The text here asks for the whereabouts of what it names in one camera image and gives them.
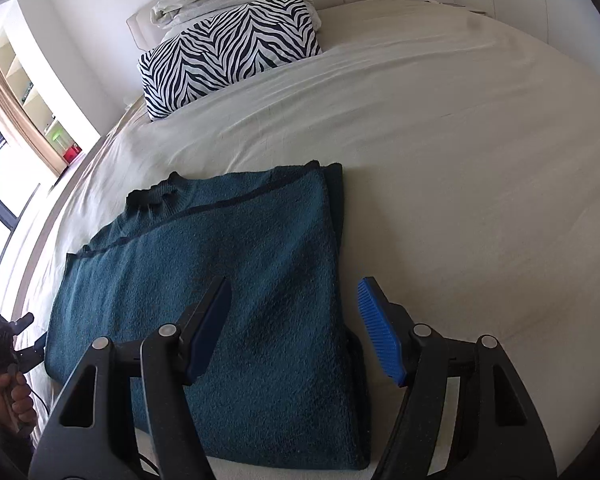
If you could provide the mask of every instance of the blue wool garment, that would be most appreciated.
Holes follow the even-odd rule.
[[[68,254],[46,369],[66,382],[88,345],[144,338],[229,278],[231,310],[209,367],[186,388],[207,454],[285,468],[365,468],[362,347],[338,291],[342,167],[275,168],[208,180],[177,174]],[[146,429],[139,381],[135,424]]]

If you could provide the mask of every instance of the bed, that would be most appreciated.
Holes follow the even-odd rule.
[[[207,178],[340,162],[341,292],[365,348],[371,466],[291,471],[211,459],[218,478],[370,478],[402,392],[357,314],[356,283],[369,275],[445,336],[496,336],[565,469],[600,424],[600,80],[520,31],[441,4],[361,0],[320,17],[320,56],[164,120],[151,122],[142,99],[127,111],[46,244],[25,305],[36,322],[21,345],[46,330],[65,254],[111,222],[132,190],[171,171]],[[43,367],[30,381],[48,401],[59,392]],[[434,461],[451,431],[443,426]]]

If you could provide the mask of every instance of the zebra stripe pattern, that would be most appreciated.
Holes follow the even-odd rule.
[[[142,55],[152,120],[269,68],[320,54],[303,0],[257,0],[194,23]]]

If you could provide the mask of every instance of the person's arm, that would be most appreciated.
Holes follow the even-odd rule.
[[[18,385],[11,391],[13,404],[11,409],[18,415],[22,422],[35,424],[38,420],[38,414],[33,409],[33,399],[31,399],[31,388],[27,384],[24,375],[16,375]],[[0,375],[0,448],[7,454],[11,461],[25,475],[29,471],[29,464],[33,457],[33,444],[31,437],[18,437],[10,430],[11,417],[4,400],[4,391],[11,382],[9,374]]]

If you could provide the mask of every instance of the silver screw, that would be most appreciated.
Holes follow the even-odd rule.
[[[429,337],[431,335],[431,327],[420,323],[413,327],[413,333],[419,337]]]
[[[482,345],[487,348],[496,348],[498,346],[498,340],[492,335],[482,336]]]
[[[169,337],[169,336],[175,334],[176,331],[177,331],[177,328],[175,325],[168,324],[168,325],[162,325],[160,327],[160,330],[158,330],[158,334],[160,334],[162,337]]]
[[[91,346],[93,346],[96,350],[102,350],[103,348],[106,348],[108,344],[109,340],[106,337],[99,337],[93,343],[91,343]]]

